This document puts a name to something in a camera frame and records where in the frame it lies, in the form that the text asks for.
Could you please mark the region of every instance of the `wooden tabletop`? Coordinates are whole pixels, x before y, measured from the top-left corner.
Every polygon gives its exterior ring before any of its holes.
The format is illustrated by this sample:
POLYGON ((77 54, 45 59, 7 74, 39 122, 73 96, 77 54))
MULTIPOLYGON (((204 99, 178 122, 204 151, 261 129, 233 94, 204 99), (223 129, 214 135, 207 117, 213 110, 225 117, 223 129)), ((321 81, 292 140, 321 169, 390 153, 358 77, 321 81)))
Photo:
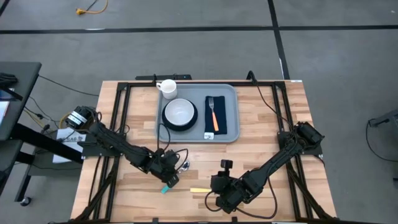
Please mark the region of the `wooden tabletop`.
MULTIPOLYGON (((117 82, 103 82, 99 95, 97 111, 102 112, 102 122, 109 126, 116 95, 117 82)), ((310 109, 302 82, 286 81, 290 109, 294 123, 308 121, 312 123, 310 109)), ((225 212, 211 212, 205 207, 206 193, 191 193, 191 187, 210 188, 210 178, 216 175, 222 159, 234 161, 231 176, 240 177, 247 170, 259 167, 279 151, 276 133, 278 124, 276 115, 262 102, 256 87, 236 87, 238 93, 241 134, 237 141, 229 144, 171 144, 169 149, 189 149, 190 168, 182 172, 180 182, 166 194, 160 191, 165 184, 153 175, 144 174, 123 157, 119 166, 118 181, 112 210, 112 222, 151 222, 157 217, 161 222, 230 222, 231 217, 239 221, 257 221, 239 212, 228 215, 225 212)), ((269 105, 274 105, 270 87, 261 87, 262 94, 269 105)), ((131 90, 127 121, 131 130, 127 141, 131 144, 156 149, 154 134, 156 106, 158 99, 156 87, 133 87, 131 90)), ((282 94, 279 93, 281 110, 284 111, 282 94)), ((121 118, 124 96, 118 110, 118 122, 121 118)), ((84 161, 80 181, 76 192, 72 215, 78 216, 87 206, 91 182, 97 158, 84 161)), ((302 156, 303 168, 309 191, 332 216, 335 208, 330 194, 323 164, 314 156, 302 156)), ((102 162, 98 168, 95 187, 98 186, 102 162)), ((272 186, 278 201, 278 212, 274 220, 293 221, 294 212, 287 181, 286 168, 282 167, 271 175, 272 186)), ((298 191, 300 211, 305 217, 302 195, 298 191)), ((100 217, 104 217, 108 193, 105 193, 100 217)), ((209 206, 215 208, 215 195, 209 197, 209 206)), ((271 215, 274 200, 269 185, 250 204, 239 205, 249 213, 271 215)))

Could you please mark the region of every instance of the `concrete floor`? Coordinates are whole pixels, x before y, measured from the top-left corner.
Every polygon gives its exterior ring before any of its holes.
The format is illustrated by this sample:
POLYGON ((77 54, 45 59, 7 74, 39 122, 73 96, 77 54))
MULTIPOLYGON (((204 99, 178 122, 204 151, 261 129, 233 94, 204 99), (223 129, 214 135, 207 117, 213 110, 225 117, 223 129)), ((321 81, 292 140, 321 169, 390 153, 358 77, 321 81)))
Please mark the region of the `concrete floor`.
MULTIPOLYGON (((265 0, 115 0, 102 14, 74 14, 90 3, 11 0, 0 29, 271 25, 265 0)), ((281 26, 398 24, 393 0, 276 0, 275 8, 281 26)), ((338 216, 396 223, 398 190, 392 176, 397 164, 369 151, 365 126, 368 119, 398 108, 398 30, 281 33, 290 77, 304 81, 315 126, 326 136, 326 172, 338 216)), ((103 80, 153 73, 237 79, 253 70, 260 79, 282 78, 272 31, 0 35, 0 46, 0 60, 42 62, 41 75, 90 93, 98 93, 103 80)), ((95 97, 43 79, 32 96, 53 119, 77 105, 96 105, 95 97)), ((37 111, 32 102, 28 107, 37 111)), ((39 130, 25 115, 20 122, 39 130)), ((398 159, 393 134, 385 125, 371 129, 369 139, 380 155, 398 159)), ((23 208, 13 199, 24 171, 25 165, 12 171, 0 198, 0 222, 68 220, 79 177, 32 178, 27 195, 34 201, 23 208)))

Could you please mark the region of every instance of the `white mug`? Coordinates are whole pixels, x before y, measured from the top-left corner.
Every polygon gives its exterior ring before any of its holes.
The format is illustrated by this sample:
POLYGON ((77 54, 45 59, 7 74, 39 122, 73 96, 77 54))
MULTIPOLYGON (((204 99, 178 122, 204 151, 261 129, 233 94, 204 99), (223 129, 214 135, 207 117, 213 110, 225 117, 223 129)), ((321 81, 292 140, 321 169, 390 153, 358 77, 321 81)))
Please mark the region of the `white mug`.
POLYGON ((164 80, 162 83, 156 83, 156 87, 162 91, 163 97, 172 100, 177 96, 177 84, 174 80, 164 80))

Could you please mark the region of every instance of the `small black knob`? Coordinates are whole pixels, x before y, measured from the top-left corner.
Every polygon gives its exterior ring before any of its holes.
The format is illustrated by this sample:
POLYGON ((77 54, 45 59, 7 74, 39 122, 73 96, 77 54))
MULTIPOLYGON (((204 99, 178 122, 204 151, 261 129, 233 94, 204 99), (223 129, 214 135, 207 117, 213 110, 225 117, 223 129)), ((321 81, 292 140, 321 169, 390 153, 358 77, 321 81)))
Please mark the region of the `small black knob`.
POLYGON ((227 160, 227 159, 222 159, 221 160, 221 167, 222 168, 226 168, 226 169, 232 169, 234 162, 231 160, 227 160))

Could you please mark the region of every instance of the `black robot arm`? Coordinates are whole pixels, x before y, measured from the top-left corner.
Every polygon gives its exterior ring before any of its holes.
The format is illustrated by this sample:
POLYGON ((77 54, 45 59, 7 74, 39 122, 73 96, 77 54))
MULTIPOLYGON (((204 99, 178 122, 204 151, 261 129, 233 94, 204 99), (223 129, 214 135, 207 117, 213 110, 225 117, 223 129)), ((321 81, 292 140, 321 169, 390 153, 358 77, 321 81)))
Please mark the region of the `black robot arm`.
POLYGON ((144 173, 150 172, 169 187, 178 182, 175 170, 178 157, 173 150, 164 152, 158 149, 153 152, 146 147, 131 145, 122 135, 109 130, 101 122, 93 123, 89 131, 103 147, 123 153, 131 165, 144 173))
POLYGON ((75 131, 86 133, 84 128, 88 128, 89 134, 96 139, 96 146, 123 153, 131 165, 146 174, 150 172, 170 188, 179 181, 175 170, 179 156, 173 150, 159 148, 153 152, 146 147, 131 145, 125 140, 124 134, 109 130, 100 121, 100 112, 87 106, 78 106, 65 122, 75 131))
POLYGON ((238 179, 229 176, 233 162, 222 160, 221 166, 225 170, 211 176, 211 191, 220 195, 216 198, 216 205, 226 213, 231 213, 241 202, 250 203, 262 192, 271 174, 290 161, 294 155, 315 149, 323 138, 324 136, 310 124, 299 122, 290 132, 282 150, 261 167, 247 171, 238 179))

